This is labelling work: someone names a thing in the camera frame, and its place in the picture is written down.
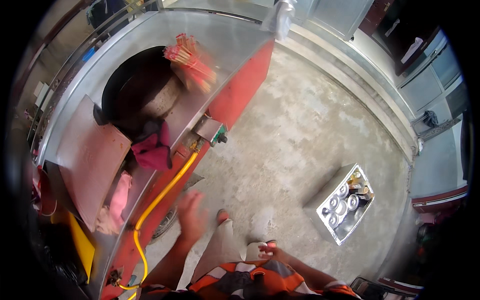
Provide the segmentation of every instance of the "orange patterned shirt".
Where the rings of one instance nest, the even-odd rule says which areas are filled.
[[[276,260],[222,264],[188,290],[172,291],[162,285],[139,288],[137,299],[358,299],[344,282],[334,281],[324,290],[311,290],[289,265]]]

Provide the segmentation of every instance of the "pink cloth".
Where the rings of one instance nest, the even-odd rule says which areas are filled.
[[[168,125],[164,120],[148,121],[142,135],[132,145],[138,164],[157,171],[171,169],[169,140]]]
[[[112,196],[110,202],[110,216],[115,226],[120,229],[124,221],[121,217],[121,212],[127,205],[128,190],[132,187],[132,176],[123,171],[120,175],[119,183]]]
[[[123,171],[119,182],[113,192],[110,208],[103,206],[96,219],[96,229],[105,234],[118,234],[120,228],[125,223],[121,217],[121,212],[127,205],[128,190],[132,187],[132,176]]]

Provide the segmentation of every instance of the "hand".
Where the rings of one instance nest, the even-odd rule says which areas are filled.
[[[268,247],[268,246],[258,246],[260,251],[265,251],[266,254],[260,254],[259,257],[263,259],[274,259],[276,261],[282,262],[284,264],[290,264],[292,256],[280,248],[277,247]]]
[[[199,213],[199,205],[204,194],[193,190],[185,194],[178,204],[178,216],[181,227],[180,238],[195,244],[205,233],[207,210]]]

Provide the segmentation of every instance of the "yellow gas hose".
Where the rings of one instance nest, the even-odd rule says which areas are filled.
[[[135,231],[133,232],[133,240],[135,241],[135,245],[137,246],[138,252],[140,253],[140,256],[142,257],[142,261],[144,262],[144,276],[142,278],[142,281],[140,281],[139,284],[131,286],[131,287],[126,287],[122,284],[120,284],[120,279],[117,280],[117,286],[119,286],[122,289],[137,289],[142,282],[145,280],[148,274],[148,264],[147,264],[147,259],[145,258],[144,252],[142,250],[142,247],[140,246],[140,241],[138,240],[138,233],[140,231],[140,228],[142,227],[143,222],[145,219],[148,217],[148,215],[153,211],[153,209],[162,201],[163,197],[175,186],[175,184],[180,180],[180,178],[185,175],[187,170],[190,168],[192,163],[195,161],[195,159],[198,156],[198,152],[200,151],[197,148],[197,142],[195,142],[191,148],[195,149],[195,152],[192,153],[192,156],[188,159],[188,161],[185,163],[185,165],[181,168],[181,170],[175,175],[175,177],[170,181],[170,183],[163,189],[163,191],[158,194],[158,196],[152,201],[152,203],[147,207],[147,209],[144,210],[142,215],[137,221],[137,224],[135,225]],[[128,300],[132,300],[136,296],[136,292],[131,295]]]

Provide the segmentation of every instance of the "wall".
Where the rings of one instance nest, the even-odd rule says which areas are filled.
[[[454,190],[466,184],[462,180],[460,132],[462,122],[435,136],[423,145],[415,159],[410,195],[423,197]]]
[[[28,48],[25,50],[24,59],[17,71],[17,78],[28,65],[33,51],[41,43],[52,27],[66,14],[78,0],[58,0],[52,4],[44,18],[38,25],[38,28],[32,36]],[[80,45],[80,43],[93,31],[93,27],[86,22],[85,10],[79,12],[57,35],[50,45],[43,50],[40,58],[32,69],[32,72],[24,86],[24,90],[17,104],[17,113],[19,115],[30,107],[36,97],[33,91],[39,81],[49,84],[56,72],[60,69],[63,62]]]

